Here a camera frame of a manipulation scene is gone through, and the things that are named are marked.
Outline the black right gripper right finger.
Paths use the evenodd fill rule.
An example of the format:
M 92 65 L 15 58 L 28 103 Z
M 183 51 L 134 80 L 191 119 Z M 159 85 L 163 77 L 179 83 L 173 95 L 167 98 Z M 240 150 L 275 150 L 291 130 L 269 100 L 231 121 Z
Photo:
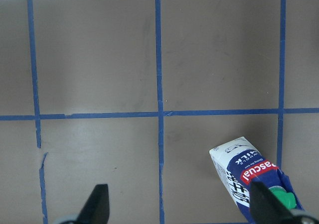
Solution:
M 304 224 L 304 216 L 294 215 L 262 182 L 251 183 L 250 214 L 256 224 Z

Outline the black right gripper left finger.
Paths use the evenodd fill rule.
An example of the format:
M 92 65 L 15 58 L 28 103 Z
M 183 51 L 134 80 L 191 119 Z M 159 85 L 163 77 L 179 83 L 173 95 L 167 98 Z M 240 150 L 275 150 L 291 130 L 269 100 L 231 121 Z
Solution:
M 77 217 L 78 224 L 107 224 L 110 217 L 108 184 L 98 184 Z

